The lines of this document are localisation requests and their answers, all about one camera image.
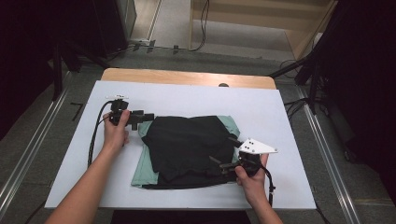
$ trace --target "folded black garment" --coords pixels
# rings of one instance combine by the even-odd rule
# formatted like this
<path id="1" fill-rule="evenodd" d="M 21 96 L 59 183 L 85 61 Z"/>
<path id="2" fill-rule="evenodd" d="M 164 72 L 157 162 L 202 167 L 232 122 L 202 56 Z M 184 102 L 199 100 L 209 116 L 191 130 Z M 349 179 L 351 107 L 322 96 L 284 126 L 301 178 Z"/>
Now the folded black garment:
<path id="1" fill-rule="evenodd" d="M 157 117 L 142 140 L 149 148 L 153 171 L 159 173 L 158 183 L 142 188 L 190 189 L 229 182 L 219 164 L 209 158 L 232 162 L 234 147 L 229 137 L 237 139 L 217 116 Z"/>

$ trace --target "hand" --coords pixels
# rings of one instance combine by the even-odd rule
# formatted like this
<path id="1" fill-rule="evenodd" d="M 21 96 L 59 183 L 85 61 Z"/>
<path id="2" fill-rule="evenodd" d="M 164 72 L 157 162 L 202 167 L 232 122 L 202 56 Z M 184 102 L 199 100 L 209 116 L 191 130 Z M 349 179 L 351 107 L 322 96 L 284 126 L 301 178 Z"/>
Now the hand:
<path id="1" fill-rule="evenodd" d="M 261 155 L 261 161 L 265 167 L 268 161 L 268 154 Z M 263 169 L 259 169 L 253 177 L 249 177 L 242 166 L 235 167 L 235 172 L 238 176 L 236 183 L 244 188 L 247 202 L 253 208 L 260 206 L 261 203 L 268 203 L 264 188 L 265 172 Z"/>
<path id="2" fill-rule="evenodd" d="M 125 131 L 125 125 L 128 122 L 130 112 L 124 110 L 120 117 L 120 122 L 116 126 L 109 120 L 109 113 L 103 115 L 105 120 L 105 142 L 102 150 L 109 150 L 113 155 L 118 155 L 121 147 L 129 143 L 128 131 Z"/>

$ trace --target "white board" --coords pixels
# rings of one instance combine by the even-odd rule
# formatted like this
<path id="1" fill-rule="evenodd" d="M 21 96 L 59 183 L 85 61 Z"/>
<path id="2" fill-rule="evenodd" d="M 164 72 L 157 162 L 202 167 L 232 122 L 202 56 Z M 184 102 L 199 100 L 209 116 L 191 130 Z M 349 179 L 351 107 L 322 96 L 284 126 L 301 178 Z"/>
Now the white board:
<path id="1" fill-rule="evenodd" d="M 267 168 L 274 185 L 274 208 L 315 209 L 301 157 L 279 91 L 97 81 L 82 114 L 50 191 L 46 207 L 56 207 L 87 169 L 88 150 L 96 118 L 108 95 L 127 95 L 128 109 L 145 110 L 156 116 L 232 116 L 241 131 L 240 141 L 249 137 L 276 147 Z M 104 113 L 110 111 L 108 106 Z M 103 143 L 99 126 L 93 157 Z M 244 192 L 235 183 L 201 189 L 138 189 L 131 180 L 142 151 L 137 132 L 116 159 L 100 207 L 114 209 L 248 209 Z"/>

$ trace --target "metal track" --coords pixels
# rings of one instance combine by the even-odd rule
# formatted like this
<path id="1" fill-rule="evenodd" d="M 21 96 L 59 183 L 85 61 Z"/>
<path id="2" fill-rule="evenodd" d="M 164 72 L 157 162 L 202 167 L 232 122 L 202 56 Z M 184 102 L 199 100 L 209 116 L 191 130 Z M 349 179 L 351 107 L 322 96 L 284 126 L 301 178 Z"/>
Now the metal track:
<path id="1" fill-rule="evenodd" d="M 41 143 L 43 142 L 48 130 L 52 122 L 54 121 L 56 115 L 58 114 L 59 109 L 64 102 L 64 98 L 68 93 L 69 84 L 73 79 L 73 74 L 71 72 L 67 72 L 64 77 L 64 90 L 61 92 L 57 101 L 54 101 L 50 104 L 49 109 L 47 110 L 46 115 L 41 120 L 38 125 L 35 134 L 29 142 L 29 145 L 24 150 L 18 164 L 14 168 L 11 176 L 8 178 L 6 184 L 1 189 L 0 193 L 0 221 L 3 219 L 9 205 L 11 204 L 12 199 L 14 198 L 23 178 L 25 177 L 30 165 L 32 164 L 35 154 L 40 149 Z"/>
<path id="2" fill-rule="evenodd" d="M 297 87 L 297 92 L 301 98 L 307 97 L 305 90 L 303 90 L 301 87 Z M 329 145 L 327 144 L 323 131 L 320 128 L 317 116 L 312 114 L 308 105 L 304 106 L 304 111 L 308 117 L 309 124 L 311 125 L 312 131 L 317 140 L 320 154 L 322 155 L 327 171 L 329 172 L 332 185 L 334 186 L 335 193 L 338 197 L 341 208 L 343 209 L 347 223 L 361 223 L 355 205 L 349 196 L 349 192 L 347 191 L 347 186 L 341 177 L 334 158 L 332 157 L 332 152 L 329 148 Z"/>

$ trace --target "gray carpet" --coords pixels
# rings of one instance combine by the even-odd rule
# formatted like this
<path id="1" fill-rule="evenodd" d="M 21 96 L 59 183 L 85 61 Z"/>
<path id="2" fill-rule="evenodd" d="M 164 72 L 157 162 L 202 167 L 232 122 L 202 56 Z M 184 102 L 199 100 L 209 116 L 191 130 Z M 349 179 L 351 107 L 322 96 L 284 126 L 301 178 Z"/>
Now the gray carpet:
<path id="1" fill-rule="evenodd" d="M 264 76 L 278 69 L 281 62 L 265 61 L 234 56 L 180 51 L 173 54 L 169 49 L 147 49 L 127 51 L 110 62 L 114 67 L 149 68 L 222 74 L 243 74 Z M 100 79 L 103 70 L 96 64 L 85 64 L 80 73 L 73 74 L 73 81 L 55 121 L 52 123 L 35 160 L 19 190 L 11 202 L 1 223 L 24 223 L 26 218 L 48 197 L 50 181 L 55 179 L 64 154 L 78 125 L 77 107 L 71 103 L 85 104 L 94 81 Z M 292 79 L 285 76 L 276 79 L 284 102 L 298 99 Z M 50 105 L 52 87 L 44 91 L 35 103 L 23 114 L 8 135 L 0 142 L 2 169 L 0 183 L 4 184 L 25 150 L 40 120 Z M 333 131 L 330 120 L 318 110 L 318 118 L 326 133 L 332 153 L 341 170 L 352 196 L 357 202 L 357 210 L 363 223 L 396 223 L 396 209 L 389 203 L 389 196 L 382 187 L 376 173 L 364 164 L 345 161 L 342 144 Z M 318 145 L 303 110 L 292 119 L 292 127 L 304 163 L 308 180 L 324 216 L 331 223 L 347 223 L 340 203 L 332 186 L 332 181 L 323 163 Z M 285 223 L 323 223 L 319 213 L 310 211 L 277 211 Z M 248 211 L 252 223 L 257 220 Z M 40 209 L 31 223 L 43 223 L 50 210 Z M 95 223 L 109 223 L 111 210 L 100 209 Z"/>

